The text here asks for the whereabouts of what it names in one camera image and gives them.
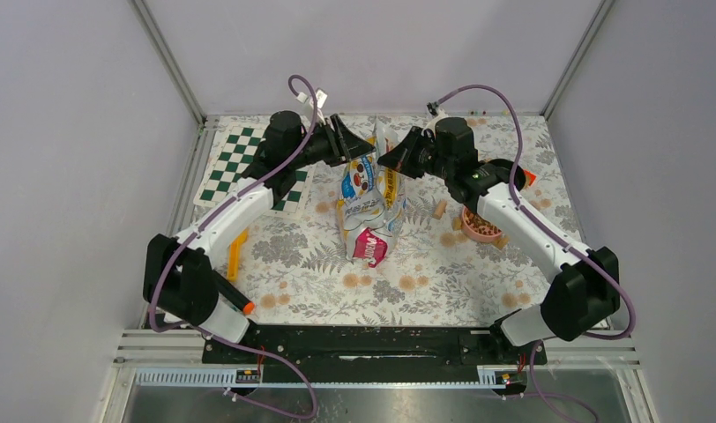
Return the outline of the yellow plastic scoop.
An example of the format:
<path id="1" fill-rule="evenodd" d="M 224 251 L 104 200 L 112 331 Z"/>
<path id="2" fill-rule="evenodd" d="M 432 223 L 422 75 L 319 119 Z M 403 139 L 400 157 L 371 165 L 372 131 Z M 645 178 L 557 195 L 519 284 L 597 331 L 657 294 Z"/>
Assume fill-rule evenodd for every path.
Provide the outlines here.
<path id="1" fill-rule="evenodd" d="M 244 229 L 229 246 L 226 279 L 231 284 L 234 284 L 238 279 L 241 250 L 243 244 L 248 240 L 248 234 L 249 231 Z"/>

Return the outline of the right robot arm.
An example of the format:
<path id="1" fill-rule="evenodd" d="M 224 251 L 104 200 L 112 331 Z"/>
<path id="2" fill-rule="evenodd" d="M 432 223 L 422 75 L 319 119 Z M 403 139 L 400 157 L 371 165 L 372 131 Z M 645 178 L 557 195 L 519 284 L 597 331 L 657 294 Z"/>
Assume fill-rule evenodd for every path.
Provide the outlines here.
<path id="1" fill-rule="evenodd" d="M 538 339 L 572 341 L 620 308 L 616 255 L 562 234 L 539 211 L 526 208 L 519 193 L 523 171 L 509 160 L 479 160 L 465 119 L 445 117 L 433 129 L 413 127 L 378 163 L 410 178 L 443 179 L 454 200 L 500 229 L 546 277 L 550 287 L 541 304 L 491 327 L 489 349 L 498 361 L 513 362 Z"/>

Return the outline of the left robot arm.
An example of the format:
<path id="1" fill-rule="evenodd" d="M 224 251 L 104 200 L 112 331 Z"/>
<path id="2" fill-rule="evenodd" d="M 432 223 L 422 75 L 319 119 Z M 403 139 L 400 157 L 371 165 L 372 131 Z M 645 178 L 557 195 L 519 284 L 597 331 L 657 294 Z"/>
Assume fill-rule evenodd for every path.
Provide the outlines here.
<path id="1" fill-rule="evenodd" d="M 158 332 L 183 324 L 219 340 L 238 362 L 257 353 L 257 339 L 248 332 L 254 305 L 214 267 L 231 244 L 256 219 L 288 197 L 298 170 L 323 162 L 330 167 L 347 164 L 373 152 L 373 146 L 355 135 L 338 115 L 305 126 L 299 114 L 280 111 L 267 126 L 255 130 L 257 143 L 250 161 L 235 161 L 225 196 L 199 220 L 174 236 L 155 235 L 145 259 L 143 297 L 149 323 Z"/>

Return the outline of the cat food bag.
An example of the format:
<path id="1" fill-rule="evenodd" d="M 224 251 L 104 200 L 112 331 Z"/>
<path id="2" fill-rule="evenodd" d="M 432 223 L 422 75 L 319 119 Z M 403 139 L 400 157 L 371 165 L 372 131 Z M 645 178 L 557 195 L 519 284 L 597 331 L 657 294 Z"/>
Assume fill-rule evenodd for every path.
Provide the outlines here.
<path id="1" fill-rule="evenodd" d="M 397 133 L 376 121 L 368 142 L 374 152 L 344 168 L 337 217 L 347 259 L 375 268 L 399 242 L 407 201 L 404 176 L 377 163 L 399 143 Z"/>

